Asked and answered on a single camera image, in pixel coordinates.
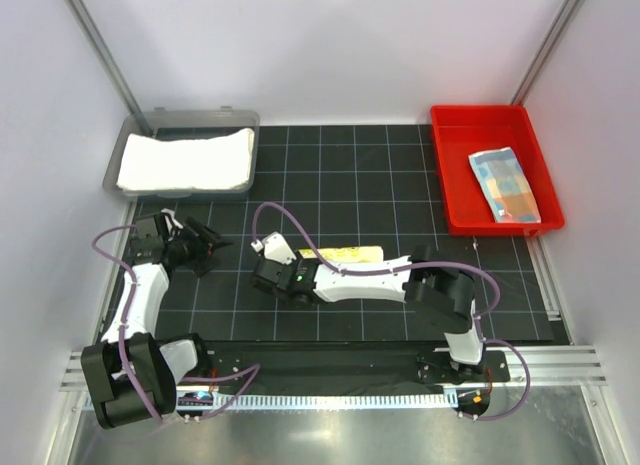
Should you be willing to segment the yellow patterned towel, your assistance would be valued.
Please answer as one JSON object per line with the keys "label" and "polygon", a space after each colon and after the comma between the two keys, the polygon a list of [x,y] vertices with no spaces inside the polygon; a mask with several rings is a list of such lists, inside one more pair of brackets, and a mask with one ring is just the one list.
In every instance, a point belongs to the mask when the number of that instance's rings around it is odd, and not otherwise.
{"label": "yellow patterned towel", "polygon": [[384,261],[381,246],[320,248],[318,252],[322,259],[332,263],[373,264]]}

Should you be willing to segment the white pink towel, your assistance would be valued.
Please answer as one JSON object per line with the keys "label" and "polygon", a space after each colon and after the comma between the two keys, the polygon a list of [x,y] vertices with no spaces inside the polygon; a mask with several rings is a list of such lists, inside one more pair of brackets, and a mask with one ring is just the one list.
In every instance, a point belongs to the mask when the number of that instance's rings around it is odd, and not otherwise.
{"label": "white pink towel", "polygon": [[248,184],[255,133],[243,128],[208,139],[160,141],[130,135],[116,185],[126,192],[210,192]]}

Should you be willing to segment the blue patterned towel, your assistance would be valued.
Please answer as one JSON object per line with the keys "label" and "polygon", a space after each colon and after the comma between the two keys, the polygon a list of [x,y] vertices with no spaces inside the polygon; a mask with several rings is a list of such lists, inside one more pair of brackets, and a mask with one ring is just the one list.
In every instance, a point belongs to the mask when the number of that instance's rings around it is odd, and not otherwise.
{"label": "blue patterned towel", "polygon": [[468,161],[497,223],[541,222],[536,199],[512,148],[476,152]]}

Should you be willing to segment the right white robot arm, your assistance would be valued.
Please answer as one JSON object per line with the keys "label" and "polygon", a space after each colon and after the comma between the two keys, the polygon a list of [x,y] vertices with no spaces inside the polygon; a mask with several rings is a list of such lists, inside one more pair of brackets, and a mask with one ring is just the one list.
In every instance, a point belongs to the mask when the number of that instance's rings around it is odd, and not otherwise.
{"label": "right white robot arm", "polygon": [[286,302],[402,303],[444,335],[449,347],[445,370],[454,381],[473,381],[486,369],[485,346],[475,316],[472,268],[466,264],[444,267],[427,247],[381,263],[340,263],[304,258],[298,252],[275,258],[260,251],[251,283]]}

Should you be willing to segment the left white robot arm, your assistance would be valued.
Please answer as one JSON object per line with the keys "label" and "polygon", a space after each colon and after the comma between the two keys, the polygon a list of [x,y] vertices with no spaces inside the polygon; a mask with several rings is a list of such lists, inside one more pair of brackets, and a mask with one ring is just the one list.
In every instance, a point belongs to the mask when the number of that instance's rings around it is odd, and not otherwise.
{"label": "left white robot arm", "polygon": [[155,331],[174,272],[207,274],[215,251],[231,243],[192,217],[178,220],[170,209],[139,217],[128,229],[131,259],[113,260],[124,271],[114,318],[80,358],[97,422],[105,430],[161,421],[175,411],[183,379],[190,385],[208,380],[212,362],[198,334],[159,344]]}

